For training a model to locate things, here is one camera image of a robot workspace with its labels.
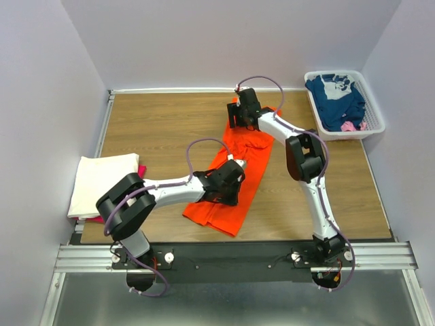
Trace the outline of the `orange t-shirt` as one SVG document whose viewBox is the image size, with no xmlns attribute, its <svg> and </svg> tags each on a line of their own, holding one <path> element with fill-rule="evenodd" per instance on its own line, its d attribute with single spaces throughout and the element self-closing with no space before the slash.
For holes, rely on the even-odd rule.
<svg viewBox="0 0 435 326">
<path fill-rule="evenodd" d="M 273 148 L 273 137 L 252 127 L 236 126 L 230 118 L 225 144 L 205 173 L 205 197 L 188 204 L 183 216 L 201 226 L 235 237 L 261 184 Z"/>
</svg>

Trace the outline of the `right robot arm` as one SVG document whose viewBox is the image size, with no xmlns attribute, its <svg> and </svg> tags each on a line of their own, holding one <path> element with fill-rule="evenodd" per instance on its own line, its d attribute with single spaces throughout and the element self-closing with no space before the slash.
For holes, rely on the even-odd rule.
<svg viewBox="0 0 435 326">
<path fill-rule="evenodd" d="M 309 205 L 313 224 L 312 256 L 319 264 L 333 262 L 346 241 L 335 221 L 326 191 L 329 163 L 325 142 L 314 130 L 297 128 L 282 119 L 278 110 L 262 107 L 252 88 L 235 88 L 237 100 L 227 105 L 231 128 L 252 128 L 264 132 L 285 147 L 288 173 L 299 182 Z"/>
</svg>

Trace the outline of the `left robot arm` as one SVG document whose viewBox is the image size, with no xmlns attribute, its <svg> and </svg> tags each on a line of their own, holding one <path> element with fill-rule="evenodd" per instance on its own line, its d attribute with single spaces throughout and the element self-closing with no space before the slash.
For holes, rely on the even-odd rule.
<svg viewBox="0 0 435 326">
<path fill-rule="evenodd" d="M 154 209 L 178 203 L 237 205 L 246 165 L 245 160 L 229 158 L 219 168 L 160 181 L 127 174 L 96 203 L 104 221 L 103 233 L 119 242 L 138 261 L 137 265 L 148 265 L 154 254 L 140 230 L 148 215 Z"/>
</svg>

